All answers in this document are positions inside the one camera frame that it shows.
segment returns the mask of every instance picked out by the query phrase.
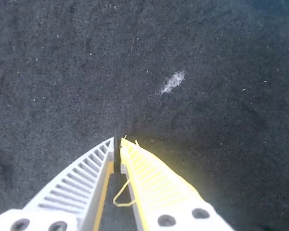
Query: white fiber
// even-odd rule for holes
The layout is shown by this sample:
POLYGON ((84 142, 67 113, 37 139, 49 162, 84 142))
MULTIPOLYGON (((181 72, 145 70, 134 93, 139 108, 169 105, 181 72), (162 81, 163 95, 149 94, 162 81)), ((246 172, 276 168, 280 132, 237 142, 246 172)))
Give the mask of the white fiber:
POLYGON ((185 71, 175 72, 171 78, 166 79, 166 84, 160 90, 160 94, 170 93, 172 89, 179 86, 181 82, 184 80, 185 71))

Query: gripper arm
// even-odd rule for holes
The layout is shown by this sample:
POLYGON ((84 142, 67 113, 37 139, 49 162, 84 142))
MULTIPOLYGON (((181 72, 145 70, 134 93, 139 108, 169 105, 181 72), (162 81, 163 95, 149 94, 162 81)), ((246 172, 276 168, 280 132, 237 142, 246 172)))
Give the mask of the gripper arm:
POLYGON ((132 206, 138 231, 233 231, 197 190, 155 155, 123 138, 100 143, 54 177, 23 209, 0 214, 0 231, 97 231, 110 175, 126 174, 113 203, 132 206), (116 199, 129 187, 131 202, 116 199))

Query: yellow string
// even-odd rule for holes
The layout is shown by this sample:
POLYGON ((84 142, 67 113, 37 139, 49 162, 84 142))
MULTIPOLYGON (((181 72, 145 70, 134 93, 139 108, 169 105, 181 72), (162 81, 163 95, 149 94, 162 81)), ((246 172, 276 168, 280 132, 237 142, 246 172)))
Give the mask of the yellow string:
POLYGON ((134 204, 136 202, 136 200, 133 200, 129 203, 117 203, 116 200, 117 198, 121 195, 121 193, 124 191, 124 189, 126 188, 126 186, 129 184, 131 180, 128 179, 127 182, 125 182, 125 184, 122 186, 122 188, 120 189, 120 191, 117 193, 117 195, 114 197, 114 199, 112 200, 112 203, 114 203, 115 206, 117 207, 129 207, 131 206, 132 204, 134 204))

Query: mounting hole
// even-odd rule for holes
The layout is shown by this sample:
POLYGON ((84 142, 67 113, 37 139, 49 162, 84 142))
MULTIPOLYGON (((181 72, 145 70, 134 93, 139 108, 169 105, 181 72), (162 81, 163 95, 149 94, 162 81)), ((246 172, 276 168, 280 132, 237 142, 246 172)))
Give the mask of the mounting hole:
POLYGON ((48 231, 65 231, 67 229, 67 224, 64 221, 57 221, 53 223, 48 231))
POLYGON ((202 208, 195 208, 192 211, 192 215, 195 219, 207 219, 210 217, 210 214, 202 208))
POLYGON ((162 227, 169 227, 176 224, 175 218, 170 215, 162 215, 158 218, 158 224, 162 227))
POLYGON ((16 222, 11 227, 11 231, 23 231, 29 226, 30 220, 27 218, 20 219, 16 222))

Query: dark gray carpet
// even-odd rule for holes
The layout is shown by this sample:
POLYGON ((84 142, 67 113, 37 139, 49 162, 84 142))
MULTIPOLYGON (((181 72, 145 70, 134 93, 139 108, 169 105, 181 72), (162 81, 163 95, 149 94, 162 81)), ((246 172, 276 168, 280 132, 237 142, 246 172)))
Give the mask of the dark gray carpet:
MULTIPOLYGON (((235 229, 289 231, 289 0, 0 0, 0 213, 115 133, 235 229)), ((122 183, 101 230, 135 229, 122 183)))

